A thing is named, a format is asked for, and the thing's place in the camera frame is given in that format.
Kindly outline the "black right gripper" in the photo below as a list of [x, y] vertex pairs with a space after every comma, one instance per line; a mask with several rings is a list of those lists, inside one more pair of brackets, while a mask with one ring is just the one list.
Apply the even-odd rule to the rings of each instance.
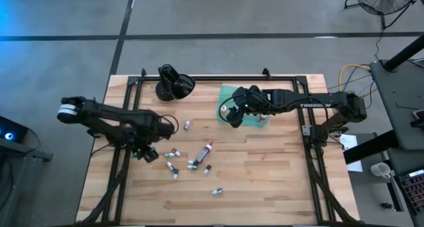
[[[239, 87], [231, 97], [244, 113], [264, 112], [266, 97], [256, 85], [251, 85], [249, 88]], [[228, 108], [226, 119], [233, 128], [238, 128], [243, 122], [242, 116], [238, 116], [238, 109], [236, 107]]]

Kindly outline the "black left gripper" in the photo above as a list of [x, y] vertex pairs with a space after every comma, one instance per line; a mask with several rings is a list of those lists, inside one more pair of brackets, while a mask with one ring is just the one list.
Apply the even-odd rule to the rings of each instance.
[[152, 143], [159, 142], [161, 139], [164, 139], [163, 136], [158, 135], [157, 133], [153, 134], [131, 134], [131, 151], [133, 153], [140, 152], [144, 155], [144, 160], [147, 163], [158, 159], [158, 152], [154, 147], [150, 147]]

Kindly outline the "green-tipped food coloring bottle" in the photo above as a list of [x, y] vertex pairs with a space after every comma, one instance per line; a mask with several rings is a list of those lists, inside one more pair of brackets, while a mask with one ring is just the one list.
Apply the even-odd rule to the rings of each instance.
[[137, 158], [137, 154], [133, 153], [132, 154], [132, 158]]

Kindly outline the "red-tipped food coloring bottle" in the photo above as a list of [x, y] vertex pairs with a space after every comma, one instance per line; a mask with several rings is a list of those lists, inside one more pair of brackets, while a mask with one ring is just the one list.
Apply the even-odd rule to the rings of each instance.
[[213, 148], [213, 142], [208, 143], [195, 158], [194, 164], [201, 164]]

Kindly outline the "teal translucent plastic bin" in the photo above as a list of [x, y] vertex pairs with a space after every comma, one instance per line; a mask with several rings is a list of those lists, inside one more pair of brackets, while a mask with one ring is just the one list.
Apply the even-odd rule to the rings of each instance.
[[[223, 117], [224, 119], [226, 119], [226, 114], [222, 115], [220, 112], [220, 108], [221, 108], [221, 104], [227, 100], [228, 98], [231, 97], [231, 95], [235, 92], [235, 90], [237, 89], [237, 87], [235, 86], [230, 86], [230, 85], [222, 85], [220, 88], [220, 92], [219, 92], [219, 101], [218, 101], [218, 107], [217, 107], [217, 119], [220, 122], [223, 122], [223, 119], [221, 117]], [[227, 107], [227, 111], [228, 108], [230, 107], [236, 107], [237, 109], [239, 108], [235, 102], [233, 101], [233, 99], [228, 100], [225, 104]], [[253, 114], [244, 114], [242, 120], [242, 126], [258, 126], [258, 127], [262, 127], [262, 126], [266, 126], [269, 122], [270, 122], [270, 116], [267, 117], [267, 119], [265, 121], [259, 122], [259, 117], [260, 115], [256, 115], [254, 116]]]

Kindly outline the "black desk lamp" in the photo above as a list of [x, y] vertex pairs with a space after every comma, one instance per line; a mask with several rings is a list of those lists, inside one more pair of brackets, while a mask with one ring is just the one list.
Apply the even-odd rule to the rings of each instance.
[[155, 92], [162, 101], [172, 101], [187, 97], [195, 88], [194, 78], [180, 74], [170, 64], [158, 68], [160, 81], [157, 83]]

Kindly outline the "white paper sheet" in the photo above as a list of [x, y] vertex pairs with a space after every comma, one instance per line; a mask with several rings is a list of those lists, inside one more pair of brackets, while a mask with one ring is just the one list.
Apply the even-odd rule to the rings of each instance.
[[[344, 152], [358, 145], [355, 135], [342, 134], [339, 138], [339, 141], [343, 145], [342, 150]], [[348, 164], [347, 169], [351, 172], [363, 172], [361, 161]]]

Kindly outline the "black stand beam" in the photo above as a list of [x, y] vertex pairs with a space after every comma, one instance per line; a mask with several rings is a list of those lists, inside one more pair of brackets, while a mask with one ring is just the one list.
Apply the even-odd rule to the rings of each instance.
[[359, 144], [343, 152], [346, 164], [351, 164], [368, 156], [386, 151], [390, 148], [399, 148], [400, 144], [393, 130], [387, 131], [373, 139]]

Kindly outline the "black box with blue light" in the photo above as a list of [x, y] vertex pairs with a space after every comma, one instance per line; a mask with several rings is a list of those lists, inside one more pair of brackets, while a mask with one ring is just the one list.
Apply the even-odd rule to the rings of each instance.
[[17, 148], [24, 146], [28, 128], [0, 116], [0, 147], [1, 148]]

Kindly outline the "white mug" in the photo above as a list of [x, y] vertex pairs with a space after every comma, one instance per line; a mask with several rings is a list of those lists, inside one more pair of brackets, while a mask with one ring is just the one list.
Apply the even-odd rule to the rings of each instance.
[[391, 177], [390, 166], [384, 162], [376, 163], [370, 167], [372, 175], [389, 179]]

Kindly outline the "black side desk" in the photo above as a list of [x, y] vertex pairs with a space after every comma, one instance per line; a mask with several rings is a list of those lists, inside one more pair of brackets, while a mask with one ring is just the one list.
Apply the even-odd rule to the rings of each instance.
[[424, 150], [424, 129], [411, 125], [413, 112], [424, 110], [424, 69], [409, 62], [395, 72], [386, 71], [380, 62], [370, 68], [401, 148]]

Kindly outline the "black diagonal pole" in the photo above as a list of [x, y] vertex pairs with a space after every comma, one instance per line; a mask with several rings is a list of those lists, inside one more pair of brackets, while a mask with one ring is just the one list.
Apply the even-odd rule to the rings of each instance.
[[422, 49], [424, 49], [424, 34], [413, 41], [410, 45], [406, 46], [390, 60], [386, 61], [384, 63], [384, 69], [388, 72], [394, 72], [398, 66], [416, 55], [416, 53], [420, 52]]

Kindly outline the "black floor fan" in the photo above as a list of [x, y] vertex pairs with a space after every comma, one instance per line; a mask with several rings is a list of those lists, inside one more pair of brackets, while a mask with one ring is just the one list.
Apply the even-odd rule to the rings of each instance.
[[416, 0], [345, 0], [344, 8], [361, 7], [381, 20], [382, 30], [391, 27]]

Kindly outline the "black keypad with coloured keys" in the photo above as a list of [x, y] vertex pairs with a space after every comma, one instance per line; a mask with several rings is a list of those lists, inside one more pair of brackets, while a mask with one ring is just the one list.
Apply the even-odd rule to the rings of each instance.
[[396, 180], [413, 215], [424, 214], [424, 169], [400, 175]]

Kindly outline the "black aluminium table frame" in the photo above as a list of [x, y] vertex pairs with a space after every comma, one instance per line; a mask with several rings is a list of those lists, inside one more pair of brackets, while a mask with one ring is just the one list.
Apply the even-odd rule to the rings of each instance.
[[[125, 194], [113, 195], [105, 225], [314, 225], [318, 214], [329, 219], [325, 198], [313, 198], [301, 137], [303, 124], [324, 121], [323, 110], [292, 111], [273, 116], [263, 127], [236, 129], [218, 121], [216, 113], [222, 85], [301, 91], [308, 83], [311, 92], [323, 93], [322, 75], [279, 75], [271, 80], [263, 75], [199, 76], [189, 96], [171, 102], [157, 98], [154, 76], [125, 97], [127, 80], [125, 75], [110, 78], [106, 104], [151, 109], [173, 115], [180, 124], [189, 120], [190, 126], [155, 145], [160, 154], [156, 161], [130, 160]], [[195, 164], [197, 170], [188, 169], [188, 161], [195, 161], [210, 142], [213, 148]], [[181, 156], [166, 158], [173, 148]], [[179, 170], [176, 180], [167, 162]], [[208, 165], [211, 169], [204, 174]], [[213, 195], [219, 188], [223, 193]]]

